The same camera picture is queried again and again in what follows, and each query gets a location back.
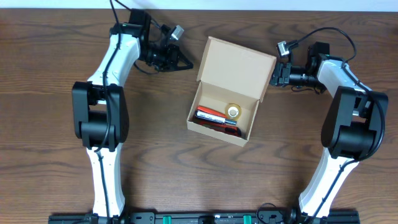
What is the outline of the cardboard box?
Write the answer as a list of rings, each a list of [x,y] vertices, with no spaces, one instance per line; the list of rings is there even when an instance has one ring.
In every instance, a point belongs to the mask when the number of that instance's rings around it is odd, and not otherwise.
[[[187,117],[187,128],[222,141],[245,146],[249,141],[259,104],[266,94],[277,57],[225,40],[209,37],[197,81],[199,86]],[[236,127],[240,136],[202,125],[195,117],[198,106],[227,116],[238,108]]]

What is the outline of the black marker pen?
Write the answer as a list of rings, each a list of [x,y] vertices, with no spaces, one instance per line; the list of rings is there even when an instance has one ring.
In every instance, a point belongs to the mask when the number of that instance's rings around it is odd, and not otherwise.
[[[217,116],[217,115],[209,114],[209,113],[206,113],[206,112],[203,112],[203,111],[196,111],[195,116],[197,118],[204,119],[204,120],[207,120],[207,121],[211,121],[211,122],[214,122],[214,123],[229,124],[229,125],[233,125],[233,126],[235,126],[237,124],[236,121],[233,121],[233,120],[230,120],[230,119],[227,119],[227,118],[223,118],[223,117],[220,117],[220,116]]]

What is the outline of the red stapler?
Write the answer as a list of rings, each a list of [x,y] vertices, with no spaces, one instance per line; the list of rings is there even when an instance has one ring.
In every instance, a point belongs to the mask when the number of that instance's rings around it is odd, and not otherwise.
[[[208,113],[208,114],[212,114],[212,115],[215,115],[215,116],[219,116],[219,117],[222,117],[222,118],[226,118],[226,115],[224,113],[221,113],[219,111],[216,111],[216,110],[204,107],[204,106],[198,106],[197,110],[205,112],[205,113]]]

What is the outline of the clear tape roll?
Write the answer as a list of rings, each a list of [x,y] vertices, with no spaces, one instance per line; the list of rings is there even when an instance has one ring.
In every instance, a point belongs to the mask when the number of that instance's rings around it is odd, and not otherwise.
[[[225,116],[228,119],[231,119],[233,121],[237,121],[240,116],[242,115],[242,109],[239,105],[236,103],[230,103],[226,106],[225,108]]]

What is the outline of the red utility knife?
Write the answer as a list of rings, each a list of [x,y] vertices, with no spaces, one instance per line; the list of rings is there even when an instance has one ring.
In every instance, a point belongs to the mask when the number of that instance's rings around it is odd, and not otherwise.
[[[197,120],[195,121],[196,124],[202,125],[206,128],[213,129],[215,131],[219,131],[225,134],[229,134],[232,136],[241,137],[242,132],[238,127],[227,125],[227,124],[220,124],[220,123],[213,123],[210,121],[205,120]]]

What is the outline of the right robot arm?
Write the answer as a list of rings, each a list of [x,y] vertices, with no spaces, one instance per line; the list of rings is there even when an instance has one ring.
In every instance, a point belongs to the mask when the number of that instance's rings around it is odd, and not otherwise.
[[[388,97],[372,91],[350,70],[347,60],[330,55],[327,43],[308,48],[304,67],[292,64],[297,41],[277,44],[280,62],[270,80],[273,86],[311,87],[332,96],[321,130],[320,163],[298,198],[300,223],[325,223],[336,197],[350,172],[379,149],[385,134]]]

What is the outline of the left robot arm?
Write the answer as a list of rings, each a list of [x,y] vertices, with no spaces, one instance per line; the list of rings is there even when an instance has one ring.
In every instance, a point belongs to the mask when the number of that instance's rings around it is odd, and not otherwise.
[[[129,132],[124,85],[138,60],[157,72],[189,70],[191,61],[176,44],[184,29],[163,24],[161,38],[149,39],[156,21],[141,9],[131,9],[128,22],[109,31],[109,47],[94,74],[72,88],[75,134],[91,162],[95,199],[87,223],[128,223],[121,184],[121,149]]]

